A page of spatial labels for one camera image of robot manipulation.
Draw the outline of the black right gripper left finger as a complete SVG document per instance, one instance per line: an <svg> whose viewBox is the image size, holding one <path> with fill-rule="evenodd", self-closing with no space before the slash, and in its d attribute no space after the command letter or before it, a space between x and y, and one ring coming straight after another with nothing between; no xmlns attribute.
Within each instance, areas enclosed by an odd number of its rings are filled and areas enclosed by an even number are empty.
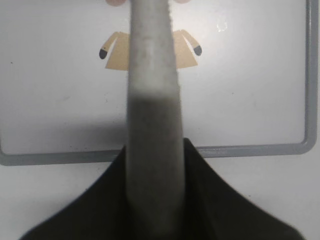
<svg viewBox="0 0 320 240"><path fill-rule="evenodd" d="M23 240L128 240L123 148L108 169L67 207L22 236Z"/></svg>

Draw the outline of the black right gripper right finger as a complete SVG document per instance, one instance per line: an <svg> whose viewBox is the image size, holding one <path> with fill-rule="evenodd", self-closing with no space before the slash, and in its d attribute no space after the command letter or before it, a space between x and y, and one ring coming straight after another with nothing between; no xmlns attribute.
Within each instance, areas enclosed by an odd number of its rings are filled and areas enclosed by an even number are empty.
<svg viewBox="0 0 320 240"><path fill-rule="evenodd" d="M289 224L262 210L225 182L184 139L184 240L302 240Z"/></svg>

